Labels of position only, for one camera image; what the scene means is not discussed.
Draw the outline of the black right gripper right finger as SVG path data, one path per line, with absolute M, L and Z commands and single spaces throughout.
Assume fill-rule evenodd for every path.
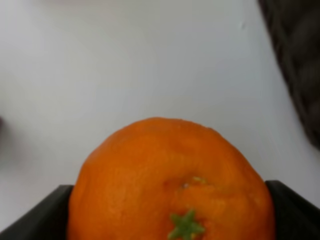
M 277 240 L 320 240 L 320 209 L 278 180 L 265 182 L 275 211 Z

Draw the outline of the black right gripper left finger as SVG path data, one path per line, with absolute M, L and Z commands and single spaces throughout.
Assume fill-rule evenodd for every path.
M 2 240 L 65 240 L 72 185 L 60 185 L 20 219 L 0 232 Z

